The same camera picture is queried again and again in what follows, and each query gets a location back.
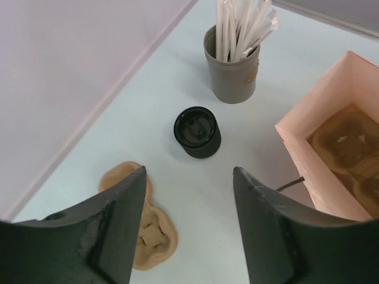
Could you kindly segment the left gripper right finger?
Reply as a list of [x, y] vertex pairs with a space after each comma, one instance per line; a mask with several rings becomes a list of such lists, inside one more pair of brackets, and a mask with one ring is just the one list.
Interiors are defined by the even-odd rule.
[[378, 220], [358, 222], [307, 207], [233, 170], [250, 283], [377, 283]]

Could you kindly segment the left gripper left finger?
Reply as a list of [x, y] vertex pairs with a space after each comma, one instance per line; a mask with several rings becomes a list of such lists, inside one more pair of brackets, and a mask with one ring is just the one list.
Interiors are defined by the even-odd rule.
[[1, 282], [129, 283], [146, 182], [141, 167], [43, 220], [1, 222]]

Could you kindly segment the orange paper bag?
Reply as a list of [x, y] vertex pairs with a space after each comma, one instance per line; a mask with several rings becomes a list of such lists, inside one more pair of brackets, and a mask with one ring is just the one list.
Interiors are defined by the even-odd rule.
[[378, 67], [347, 51], [275, 126], [315, 208], [378, 217]]

